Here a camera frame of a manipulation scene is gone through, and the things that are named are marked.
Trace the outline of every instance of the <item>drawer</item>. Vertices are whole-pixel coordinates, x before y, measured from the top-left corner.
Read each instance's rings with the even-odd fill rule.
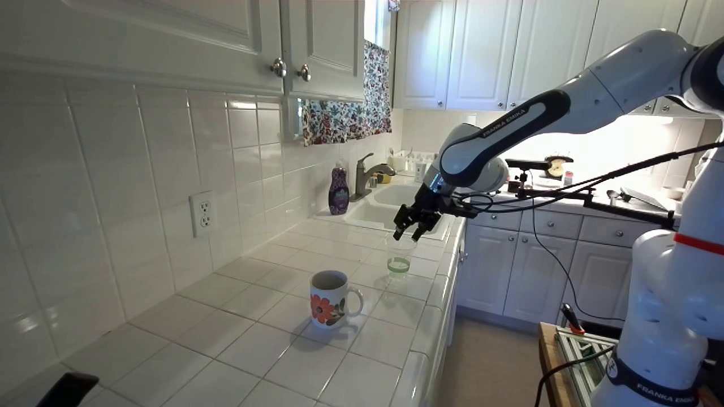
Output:
[[[644,233],[654,231],[654,229],[657,229],[654,225],[586,217],[580,241],[616,245],[616,247],[635,247],[635,242]]]
[[[472,225],[518,231],[520,212],[480,212]]]
[[[532,211],[526,211],[520,231],[535,231],[532,220],[535,220]],[[582,229],[582,217],[578,216],[536,211],[540,236],[556,236],[556,238],[575,241],[580,236],[580,229]]]

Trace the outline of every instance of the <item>sink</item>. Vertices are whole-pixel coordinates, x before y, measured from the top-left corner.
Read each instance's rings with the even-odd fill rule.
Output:
[[[401,204],[412,204],[418,186],[406,186],[406,184],[394,184],[378,187],[371,192],[364,201],[359,201],[351,207],[351,211],[345,216],[347,225],[355,227],[366,227],[366,229],[378,229],[378,231],[394,231],[394,217],[401,209]],[[446,241],[448,238],[448,217],[442,217],[432,231],[424,236],[424,241]]]

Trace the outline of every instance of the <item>white tile countertop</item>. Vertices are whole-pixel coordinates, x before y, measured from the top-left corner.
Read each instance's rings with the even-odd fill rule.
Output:
[[[446,349],[457,241],[422,241],[387,272],[387,236],[308,220],[49,368],[0,406],[37,406],[63,372],[99,375],[85,406],[429,406]],[[310,323],[310,277],[348,273],[364,297],[340,331]]]

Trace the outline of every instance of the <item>kitchen floor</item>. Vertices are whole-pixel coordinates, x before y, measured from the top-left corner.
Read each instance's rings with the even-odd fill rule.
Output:
[[[437,407],[532,407],[541,378],[535,335],[457,316]]]

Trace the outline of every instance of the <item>white robot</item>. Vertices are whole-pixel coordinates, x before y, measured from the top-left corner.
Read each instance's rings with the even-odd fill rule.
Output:
[[[516,142],[552,131],[586,134],[663,96],[723,116],[724,39],[694,47],[673,31],[647,31],[484,130],[460,125],[414,204],[399,211],[397,238],[418,225],[418,241],[443,212],[475,217],[483,209],[455,199],[455,187],[498,191],[508,182],[498,155]],[[710,156],[685,198],[676,233],[638,238],[616,364],[594,406],[697,406],[693,385],[707,340],[724,340],[724,150]]]

